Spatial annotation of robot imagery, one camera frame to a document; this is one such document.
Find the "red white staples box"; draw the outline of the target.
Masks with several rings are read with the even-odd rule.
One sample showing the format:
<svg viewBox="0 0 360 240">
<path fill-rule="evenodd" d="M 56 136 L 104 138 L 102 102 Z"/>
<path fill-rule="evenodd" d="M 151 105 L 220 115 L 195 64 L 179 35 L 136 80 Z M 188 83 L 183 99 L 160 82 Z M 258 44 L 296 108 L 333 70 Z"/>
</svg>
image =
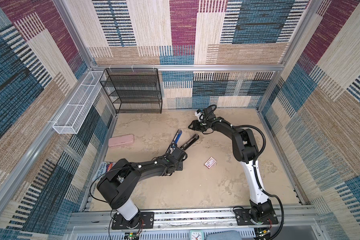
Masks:
<svg viewBox="0 0 360 240">
<path fill-rule="evenodd" d="M 213 167 L 216 164 L 216 160 L 213 157 L 210 157 L 205 163 L 204 166 L 207 167 L 208 169 L 210 169 L 211 167 Z"/>
</svg>

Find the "pink pencil case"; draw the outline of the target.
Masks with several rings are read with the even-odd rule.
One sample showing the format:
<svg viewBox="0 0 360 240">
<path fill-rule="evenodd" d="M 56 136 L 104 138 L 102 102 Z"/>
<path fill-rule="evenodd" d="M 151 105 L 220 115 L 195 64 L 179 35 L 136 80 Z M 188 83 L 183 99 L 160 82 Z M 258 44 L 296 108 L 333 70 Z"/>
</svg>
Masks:
<svg viewBox="0 0 360 240">
<path fill-rule="evenodd" d="M 118 148 L 132 145 L 135 141 L 133 134 L 112 137 L 108 141 L 109 148 Z"/>
</svg>

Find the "black stapler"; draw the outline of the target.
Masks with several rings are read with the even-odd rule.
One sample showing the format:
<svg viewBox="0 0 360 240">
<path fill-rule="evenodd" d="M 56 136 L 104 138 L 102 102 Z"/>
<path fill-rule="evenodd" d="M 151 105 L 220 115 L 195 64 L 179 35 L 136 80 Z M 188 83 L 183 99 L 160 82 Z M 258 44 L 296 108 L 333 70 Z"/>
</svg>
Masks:
<svg viewBox="0 0 360 240">
<path fill-rule="evenodd" d="M 199 139 L 199 135 L 198 134 L 194 134 L 186 143 L 184 143 L 180 149 L 186 151 L 191 145 L 193 145 L 198 139 Z"/>
</svg>

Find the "colourful magazine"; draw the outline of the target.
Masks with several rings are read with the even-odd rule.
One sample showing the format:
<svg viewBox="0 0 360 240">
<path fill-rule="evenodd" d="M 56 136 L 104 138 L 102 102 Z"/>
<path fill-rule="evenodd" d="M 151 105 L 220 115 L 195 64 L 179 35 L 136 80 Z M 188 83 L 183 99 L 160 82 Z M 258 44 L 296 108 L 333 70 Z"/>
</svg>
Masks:
<svg viewBox="0 0 360 240">
<path fill-rule="evenodd" d="M 95 181 L 100 175 L 108 172 L 115 164 L 115 162 L 102 162 L 93 177 L 93 181 Z"/>
</svg>

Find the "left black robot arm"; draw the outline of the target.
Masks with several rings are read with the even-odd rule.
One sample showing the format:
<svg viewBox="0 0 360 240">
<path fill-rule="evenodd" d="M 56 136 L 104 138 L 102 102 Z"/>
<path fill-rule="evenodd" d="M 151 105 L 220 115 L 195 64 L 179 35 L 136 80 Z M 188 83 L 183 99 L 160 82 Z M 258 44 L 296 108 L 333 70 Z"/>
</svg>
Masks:
<svg viewBox="0 0 360 240">
<path fill-rule="evenodd" d="M 140 227 L 143 222 L 141 211 L 131 199 L 138 182 L 153 177 L 171 176 L 187 157 L 184 150 L 176 147 L 172 152 L 147 162 L 134 163 L 120 159 L 100 178 L 97 190 L 106 203 L 123 217 L 127 228 Z"/>
</svg>

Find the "small teal clock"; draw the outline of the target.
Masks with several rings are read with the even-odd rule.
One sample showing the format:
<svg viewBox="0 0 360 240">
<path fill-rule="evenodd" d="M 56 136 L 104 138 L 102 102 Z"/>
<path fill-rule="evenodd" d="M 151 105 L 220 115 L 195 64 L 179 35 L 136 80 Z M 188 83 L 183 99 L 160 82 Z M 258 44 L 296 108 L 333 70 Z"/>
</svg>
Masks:
<svg viewBox="0 0 360 240">
<path fill-rule="evenodd" d="M 190 240 L 204 240 L 204 232 L 202 230 L 191 230 Z"/>
</svg>

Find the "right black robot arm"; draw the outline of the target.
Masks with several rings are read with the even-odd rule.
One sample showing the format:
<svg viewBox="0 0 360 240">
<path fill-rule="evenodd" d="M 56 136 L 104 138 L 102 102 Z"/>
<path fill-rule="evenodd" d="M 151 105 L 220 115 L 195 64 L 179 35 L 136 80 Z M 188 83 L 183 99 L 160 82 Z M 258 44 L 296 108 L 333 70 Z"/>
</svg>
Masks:
<svg viewBox="0 0 360 240">
<path fill-rule="evenodd" d="M 266 137 L 257 127 L 252 125 L 234 126 L 223 118 L 214 118 L 204 121 L 194 120 L 188 126 L 190 130 L 206 132 L 212 129 L 232 140 L 232 149 L 235 159 L 244 169 L 247 183 L 250 189 L 251 220 L 254 224 L 262 224 L 271 217 L 275 217 L 275 211 L 270 198 L 275 198 L 281 208 L 280 227 L 284 225 L 285 213 L 283 204 L 277 195 L 268 193 L 263 187 L 258 165 L 258 158 L 266 147 Z"/>
</svg>

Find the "aluminium mounting rail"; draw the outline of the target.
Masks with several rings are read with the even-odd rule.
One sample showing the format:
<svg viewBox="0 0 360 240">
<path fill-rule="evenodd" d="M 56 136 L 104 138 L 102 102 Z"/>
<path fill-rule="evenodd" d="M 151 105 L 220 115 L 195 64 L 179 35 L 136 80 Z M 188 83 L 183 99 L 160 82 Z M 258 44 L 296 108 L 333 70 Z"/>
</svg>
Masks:
<svg viewBox="0 0 360 240">
<path fill-rule="evenodd" d="M 113 213 L 79 212 L 73 213 L 65 233 L 100 232 L 109 229 L 113 223 L 120 223 L 120 217 L 113 220 Z M 255 228 L 249 207 L 214 207 L 141 210 L 142 221 L 147 230 L 185 230 L 185 229 L 230 229 Z M 276 228 L 280 223 L 287 226 L 309 226 L 320 223 L 320 217 L 310 205 L 274 206 L 274 213 L 264 220 L 262 228 Z"/>
</svg>

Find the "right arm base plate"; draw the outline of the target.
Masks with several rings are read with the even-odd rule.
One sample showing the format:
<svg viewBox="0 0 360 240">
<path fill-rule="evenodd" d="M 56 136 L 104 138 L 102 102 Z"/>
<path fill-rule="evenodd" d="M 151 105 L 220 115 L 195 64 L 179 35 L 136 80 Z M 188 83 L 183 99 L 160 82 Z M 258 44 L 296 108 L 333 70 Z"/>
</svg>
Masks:
<svg viewBox="0 0 360 240">
<path fill-rule="evenodd" d="M 255 208 L 233 207 L 238 226 L 278 225 L 279 219 L 274 210 L 258 212 Z"/>
</svg>

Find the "blue stapler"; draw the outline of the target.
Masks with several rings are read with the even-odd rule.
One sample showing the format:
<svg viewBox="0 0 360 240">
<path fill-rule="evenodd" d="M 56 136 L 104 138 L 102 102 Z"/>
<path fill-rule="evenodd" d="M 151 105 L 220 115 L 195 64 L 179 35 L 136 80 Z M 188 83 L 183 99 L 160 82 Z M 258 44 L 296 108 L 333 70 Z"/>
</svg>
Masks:
<svg viewBox="0 0 360 240">
<path fill-rule="evenodd" d="M 166 153 L 169 154 L 171 153 L 176 147 L 177 147 L 177 143 L 180 139 L 180 136 L 182 134 L 182 130 L 178 130 L 173 138 L 173 140 L 171 141 Z"/>
</svg>

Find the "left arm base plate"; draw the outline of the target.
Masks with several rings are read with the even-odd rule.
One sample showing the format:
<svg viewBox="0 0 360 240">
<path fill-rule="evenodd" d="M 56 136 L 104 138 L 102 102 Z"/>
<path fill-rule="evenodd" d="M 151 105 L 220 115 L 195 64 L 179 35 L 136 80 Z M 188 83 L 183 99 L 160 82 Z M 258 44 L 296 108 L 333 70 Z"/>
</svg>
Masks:
<svg viewBox="0 0 360 240">
<path fill-rule="evenodd" d="M 120 213 L 113 215 L 112 230 L 152 229 L 154 226 L 154 212 L 138 212 L 131 220 L 126 220 Z"/>
</svg>

